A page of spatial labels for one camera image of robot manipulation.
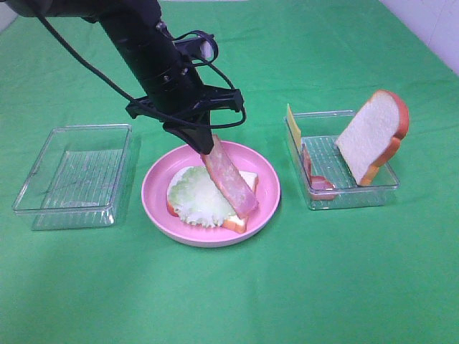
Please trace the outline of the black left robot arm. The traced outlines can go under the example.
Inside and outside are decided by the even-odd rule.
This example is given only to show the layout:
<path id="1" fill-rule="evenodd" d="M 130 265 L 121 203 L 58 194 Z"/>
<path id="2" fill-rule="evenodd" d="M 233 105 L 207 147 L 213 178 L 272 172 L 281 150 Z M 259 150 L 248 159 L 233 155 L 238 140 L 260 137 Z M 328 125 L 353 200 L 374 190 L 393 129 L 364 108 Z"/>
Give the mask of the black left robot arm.
<path id="1" fill-rule="evenodd" d="M 20 16 L 36 17 L 83 66 L 129 101 L 132 118 L 162 122 L 163 129 L 208 155 L 214 147 L 213 110 L 245 113 L 243 97 L 233 84 L 205 85 L 197 68 L 214 67 L 219 54 L 213 35 L 192 30 L 173 37 L 157 1 L 7 1 Z M 48 22 L 50 17 L 80 17 L 99 23 L 140 83 L 144 97 L 134 98 L 84 60 Z"/>

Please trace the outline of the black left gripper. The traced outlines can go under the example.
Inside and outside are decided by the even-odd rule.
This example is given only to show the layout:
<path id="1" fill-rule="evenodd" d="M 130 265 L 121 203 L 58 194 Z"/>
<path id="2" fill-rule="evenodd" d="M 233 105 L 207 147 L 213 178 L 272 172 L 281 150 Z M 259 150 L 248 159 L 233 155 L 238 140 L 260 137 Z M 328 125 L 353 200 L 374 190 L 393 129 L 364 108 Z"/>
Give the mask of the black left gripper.
<path id="1" fill-rule="evenodd" d="M 159 120 L 167 133 L 182 139 L 199 154 L 212 151 L 211 130 L 245 122 L 242 94 L 230 81 L 228 88 L 205 85 L 193 65 L 181 62 L 134 61 L 129 67 L 146 95 L 129 98 L 128 114 L 133 119 L 146 116 Z M 213 125 L 213 110 L 232 110 L 240 113 L 241 118 Z"/>

